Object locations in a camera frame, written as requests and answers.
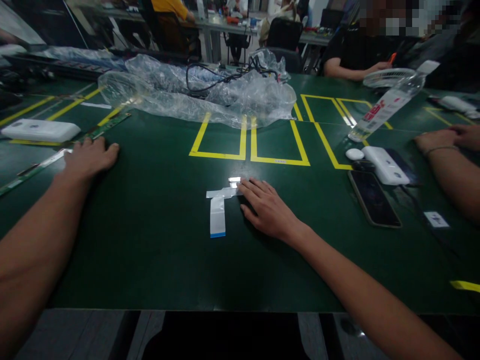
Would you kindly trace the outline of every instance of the bracelet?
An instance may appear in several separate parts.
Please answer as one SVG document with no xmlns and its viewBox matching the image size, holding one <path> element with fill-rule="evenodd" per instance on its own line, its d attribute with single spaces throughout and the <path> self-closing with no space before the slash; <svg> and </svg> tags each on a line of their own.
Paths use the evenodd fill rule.
<svg viewBox="0 0 480 360">
<path fill-rule="evenodd" d="M 423 156 L 424 157 L 427 157 L 428 154 L 430 154 L 432 151 L 435 151 L 435 150 L 438 150 L 438 149 L 454 149 L 454 150 L 457 150 L 457 151 L 460 151 L 458 147 L 456 147 L 455 145 L 451 145 L 451 146 L 438 146 L 438 147 L 434 147 L 434 148 L 431 148 L 429 150 L 426 150 L 423 152 Z"/>
</svg>

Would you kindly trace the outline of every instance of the hand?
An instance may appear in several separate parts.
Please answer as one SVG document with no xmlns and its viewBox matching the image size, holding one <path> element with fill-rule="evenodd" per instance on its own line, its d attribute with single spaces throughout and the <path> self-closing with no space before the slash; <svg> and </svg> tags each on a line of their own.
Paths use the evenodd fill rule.
<svg viewBox="0 0 480 360">
<path fill-rule="evenodd" d="M 366 70 L 366 73 L 371 74 L 371 73 L 374 73 L 374 72 L 379 71 L 379 70 L 385 70 L 385 69 L 391 69 L 391 68 L 392 68 L 391 63 L 389 63 L 388 61 L 381 61 L 381 62 L 377 62 L 372 67 L 368 68 Z"/>
<path fill-rule="evenodd" d="M 117 161 L 120 146 L 110 145 L 105 151 L 105 138 L 100 136 L 95 141 L 87 137 L 83 144 L 76 142 L 73 152 L 66 152 L 65 169 L 61 175 L 69 181 L 88 182 L 99 172 L 110 169 Z"/>
<path fill-rule="evenodd" d="M 250 181 L 241 179 L 238 189 L 257 213 L 255 215 L 247 205 L 242 204 L 240 207 L 243 214 L 262 233 L 292 246 L 296 235 L 307 227 L 297 219 L 268 182 L 253 177 Z"/>
<path fill-rule="evenodd" d="M 425 35 L 423 35 L 423 36 L 420 38 L 420 42 L 421 42 L 421 43 L 426 42 L 428 39 L 430 39 L 431 36 L 432 36 L 432 34 L 425 34 Z"/>
<path fill-rule="evenodd" d="M 453 146 L 458 137 L 455 131 L 444 129 L 423 133 L 414 140 L 418 149 L 422 153 L 425 153 L 431 149 Z"/>
<path fill-rule="evenodd" d="M 453 125 L 449 129 L 458 134 L 455 145 L 480 152 L 480 125 Z"/>
</svg>

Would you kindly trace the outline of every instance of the black smartphone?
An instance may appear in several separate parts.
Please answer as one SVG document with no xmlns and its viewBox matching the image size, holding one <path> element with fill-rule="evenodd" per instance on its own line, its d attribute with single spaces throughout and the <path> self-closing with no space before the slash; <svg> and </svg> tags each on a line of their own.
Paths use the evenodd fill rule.
<svg viewBox="0 0 480 360">
<path fill-rule="evenodd" d="M 410 167 L 410 165 L 407 164 L 404 158 L 396 150 L 386 148 L 385 151 L 391 156 L 393 161 L 396 162 L 400 169 L 402 169 L 402 171 L 405 173 L 406 177 L 410 180 L 410 183 L 407 186 L 419 187 L 422 185 L 417 173 Z"/>
<path fill-rule="evenodd" d="M 402 227 L 399 217 L 373 173 L 350 170 L 348 178 L 370 224 L 386 228 Z"/>
</svg>

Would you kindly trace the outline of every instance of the plastic bottle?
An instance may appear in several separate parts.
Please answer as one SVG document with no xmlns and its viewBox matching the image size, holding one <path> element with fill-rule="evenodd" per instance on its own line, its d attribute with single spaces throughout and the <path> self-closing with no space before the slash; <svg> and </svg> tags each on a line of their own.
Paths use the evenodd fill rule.
<svg viewBox="0 0 480 360">
<path fill-rule="evenodd" d="M 416 70 L 416 74 L 402 78 L 388 90 L 348 133 L 348 138 L 361 142 L 417 95 L 425 85 L 425 77 L 440 64 L 427 60 Z"/>
</svg>

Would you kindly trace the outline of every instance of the green workbench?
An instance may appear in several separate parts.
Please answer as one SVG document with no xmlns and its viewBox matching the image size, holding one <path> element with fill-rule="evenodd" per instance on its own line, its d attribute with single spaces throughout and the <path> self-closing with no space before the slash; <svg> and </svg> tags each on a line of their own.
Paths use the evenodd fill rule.
<svg viewBox="0 0 480 360">
<path fill-rule="evenodd" d="M 347 123 L 360 119 L 379 96 L 344 80 L 293 75 L 289 83 L 297 94 L 292 114 L 298 121 L 278 120 L 252 131 L 132 110 L 131 117 L 106 132 L 108 142 L 121 145 L 118 162 L 93 186 L 70 263 L 49 305 L 343 311 L 299 254 L 244 219 L 242 196 L 225 201 L 226 236 L 210 238 L 206 191 L 227 187 L 230 177 L 256 177 L 272 184 L 299 219 L 415 312 L 478 314 L 479 294 L 456 290 L 449 281 L 480 282 L 480 231 L 449 203 L 412 142 L 423 132 L 468 121 L 431 108 L 421 93 L 367 140 L 396 149 L 417 170 L 424 186 L 412 192 L 425 211 L 438 211 L 450 224 L 441 236 L 458 259 L 439 245 L 401 190 L 384 186 L 401 229 L 369 225 L 360 208 L 347 178 L 345 151 L 364 145 L 346 139 Z M 35 107 L 46 95 L 83 89 L 80 94 L 86 96 L 97 88 L 87 85 L 66 79 L 39 85 L 32 91 L 44 96 L 26 96 L 0 119 Z M 45 101 L 17 119 L 54 117 L 87 131 L 112 111 L 57 101 Z M 98 93 L 86 101 L 104 102 Z M 0 141 L 0 184 L 54 153 L 52 146 Z M 0 236 L 42 195 L 63 164 L 54 163 L 0 198 Z"/>
</svg>

